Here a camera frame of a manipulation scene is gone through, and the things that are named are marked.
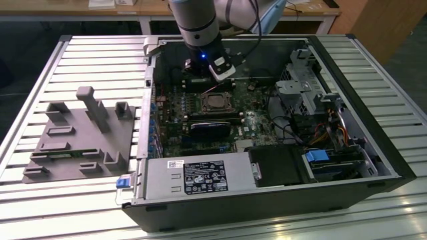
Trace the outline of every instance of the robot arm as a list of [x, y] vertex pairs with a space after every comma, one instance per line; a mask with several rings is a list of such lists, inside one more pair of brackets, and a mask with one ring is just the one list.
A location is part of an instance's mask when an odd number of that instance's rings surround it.
[[252, 33], [262, 29], [262, 34], [268, 34], [281, 19], [286, 0], [168, 0], [168, 3], [190, 50], [186, 70], [200, 77], [212, 75], [220, 83], [236, 72], [236, 64], [223, 47], [219, 20]]

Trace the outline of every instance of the table leg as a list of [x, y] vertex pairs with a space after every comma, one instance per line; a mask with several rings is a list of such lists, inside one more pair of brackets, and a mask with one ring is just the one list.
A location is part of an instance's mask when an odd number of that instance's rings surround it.
[[329, 34], [337, 16], [326, 16], [319, 25], [317, 34]]
[[142, 34], [151, 35], [152, 34], [152, 29], [150, 27], [151, 16], [140, 16], [138, 18], [138, 21], [140, 25]]

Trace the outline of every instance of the cardboard box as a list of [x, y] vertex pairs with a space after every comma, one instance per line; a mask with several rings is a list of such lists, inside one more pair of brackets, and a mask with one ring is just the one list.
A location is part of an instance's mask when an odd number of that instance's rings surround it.
[[134, 6], [136, 1], [138, 0], [115, 0], [115, 4]]
[[115, 9], [115, 0], [90, 0], [88, 9], [100, 10], [100, 9]]

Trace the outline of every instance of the floor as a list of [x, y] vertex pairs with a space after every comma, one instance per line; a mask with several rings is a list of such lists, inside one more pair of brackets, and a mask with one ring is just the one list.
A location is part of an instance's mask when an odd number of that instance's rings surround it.
[[[156, 24], [164, 33], [167, 26]], [[15, 80], [0, 88], [0, 140], [3, 140], [22, 109], [39, 74], [62, 35], [134, 35], [140, 34], [138, 22], [54, 22], [47, 30], [39, 22], [0, 22], [0, 61], [8, 66]], [[385, 66], [394, 79], [427, 111], [427, 17]]]

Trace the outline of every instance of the wooden table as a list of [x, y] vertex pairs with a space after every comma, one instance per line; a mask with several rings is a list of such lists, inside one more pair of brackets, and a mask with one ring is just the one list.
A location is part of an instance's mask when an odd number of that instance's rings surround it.
[[142, 2], [139, 0], [134, 6], [90, 10], [90, 0], [0, 0], [0, 21], [139, 21]]
[[[139, 21], [142, 32], [151, 35], [151, 21], [174, 21], [167, 0], [138, 0], [134, 6], [118, 5], [115, 9], [90, 10], [90, 0], [0, 0], [0, 21], [11, 22], [86, 22]], [[297, 5], [297, 14], [286, 9], [281, 21], [321, 22], [318, 34], [327, 34], [338, 8], [330, 8], [323, 0]]]
[[[167, 0], [140, 1], [140, 28], [143, 34], [150, 35], [152, 33], [150, 27], [151, 21], [174, 21], [175, 19], [168, 10]], [[342, 13], [339, 8], [330, 8], [323, 0], [311, 0], [307, 4], [298, 4], [297, 10], [302, 11], [299, 14], [294, 10], [294, 5], [290, 8], [285, 9], [281, 21], [321, 22], [317, 30], [318, 34], [329, 34], [335, 17]]]

